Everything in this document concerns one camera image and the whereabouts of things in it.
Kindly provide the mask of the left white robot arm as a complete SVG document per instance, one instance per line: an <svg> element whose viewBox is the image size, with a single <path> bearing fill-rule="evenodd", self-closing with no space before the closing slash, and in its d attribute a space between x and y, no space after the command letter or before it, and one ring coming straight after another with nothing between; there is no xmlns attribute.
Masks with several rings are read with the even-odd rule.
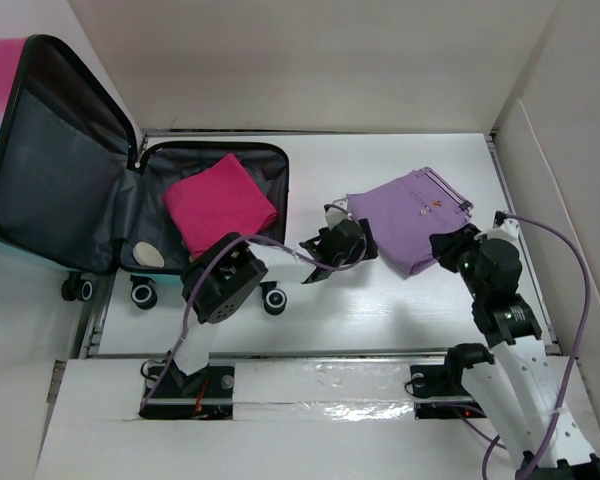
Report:
<svg viewBox="0 0 600 480"><path fill-rule="evenodd" d="M207 377L216 326L237 313L262 285L268 286L265 310L278 315L287 301L278 283L315 284L377 256L369 221L349 215L320 229L299 251L260 235L227 234L183 270L181 331L162 370L149 381L141 405L166 386L183 397L197 395Z"/></svg>

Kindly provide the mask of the round cream compact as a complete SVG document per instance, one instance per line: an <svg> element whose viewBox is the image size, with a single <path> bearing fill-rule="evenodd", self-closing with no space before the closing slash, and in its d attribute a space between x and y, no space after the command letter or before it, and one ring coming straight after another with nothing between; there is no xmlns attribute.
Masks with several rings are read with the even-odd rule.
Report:
<svg viewBox="0 0 600 480"><path fill-rule="evenodd" d="M165 260L159 250L153 245L140 241L132 248L132 256L136 263L143 267L163 268Z"/></svg>

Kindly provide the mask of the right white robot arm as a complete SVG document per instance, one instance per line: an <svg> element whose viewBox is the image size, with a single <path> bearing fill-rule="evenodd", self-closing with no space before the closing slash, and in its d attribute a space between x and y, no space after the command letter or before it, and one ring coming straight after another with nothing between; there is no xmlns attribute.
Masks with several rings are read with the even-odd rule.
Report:
<svg viewBox="0 0 600 480"><path fill-rule="evenodd" d="M472 297L484 343L448 350L442 381L477 401L505 446L517 479L600 479L600 456L554 380L542 330L518 292L518 226L481 232L472 224L430 237L433 258L457 273Z"/></svg>

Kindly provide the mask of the pink and teal kids suitcase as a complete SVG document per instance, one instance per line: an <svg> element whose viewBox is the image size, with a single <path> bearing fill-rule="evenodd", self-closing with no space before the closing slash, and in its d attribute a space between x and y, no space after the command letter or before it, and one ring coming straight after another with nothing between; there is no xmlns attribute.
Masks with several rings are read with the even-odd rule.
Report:
<svg viewBox="0 0 600 480"><path fill-rule="evenodd" d="M277 210L264 230L283 241L289 160L258 142L137 146L131 120L80 57L44 34L0 39L0 244L68 272L61 294L86 301L98 275L124 270L140 309L177 280L189 254L162 197L174 183L234 154ZM140 241L163 268L136 263Z"/></svg>

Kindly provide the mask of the purple trousers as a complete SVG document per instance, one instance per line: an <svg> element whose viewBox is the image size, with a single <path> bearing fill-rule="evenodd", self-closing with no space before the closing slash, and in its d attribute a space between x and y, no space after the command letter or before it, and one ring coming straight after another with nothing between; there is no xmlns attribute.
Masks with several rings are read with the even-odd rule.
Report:
<svg viewBox="0 0 600 480"><path fill-rule="evenodd" d="M474 205L435 170L423 167L349 194L347 207L356 220L369 222L381 256L409 278L435 263L429 237L463 227Z"/></svg>

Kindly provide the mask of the magenta cloth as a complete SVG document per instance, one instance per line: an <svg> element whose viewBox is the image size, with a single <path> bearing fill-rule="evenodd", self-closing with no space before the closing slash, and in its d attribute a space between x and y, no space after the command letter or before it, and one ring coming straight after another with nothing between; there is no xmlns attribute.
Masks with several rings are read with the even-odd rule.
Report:
<svg viewBox="0 0 600 480"><path fill-rule="evenodd" d="M278 218L274 205L232 153L170 186L162 202L194 258L229 233L257 234Z"/></svg>

